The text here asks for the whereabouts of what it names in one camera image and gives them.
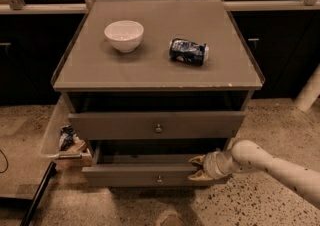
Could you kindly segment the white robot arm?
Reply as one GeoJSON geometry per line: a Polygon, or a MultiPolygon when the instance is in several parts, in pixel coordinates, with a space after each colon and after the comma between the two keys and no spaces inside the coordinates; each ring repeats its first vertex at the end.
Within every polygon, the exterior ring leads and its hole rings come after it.
{"type": "Polygon", "coordinates": [[[218,180],[260,170],[320,209],[320,173],[273,156],[253,141],[237,140],[228,150],[198,155],[189,162],[199,166],[188,176],[191,181],[218,180]]]}

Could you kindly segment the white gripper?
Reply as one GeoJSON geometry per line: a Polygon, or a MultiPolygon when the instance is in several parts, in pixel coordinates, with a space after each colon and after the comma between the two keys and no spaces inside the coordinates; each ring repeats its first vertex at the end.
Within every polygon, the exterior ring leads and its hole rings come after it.
{"type": "Polygon", "coordinates": [[[194,174],[188,176],[191,181],[211,181],[226,177],[232,173],[233,159],[231,152],[215,151],[206,155],[197,155],[189,159],[189,163],[195,166],[203,166],[203,170],[198,170],[194,174]]]}

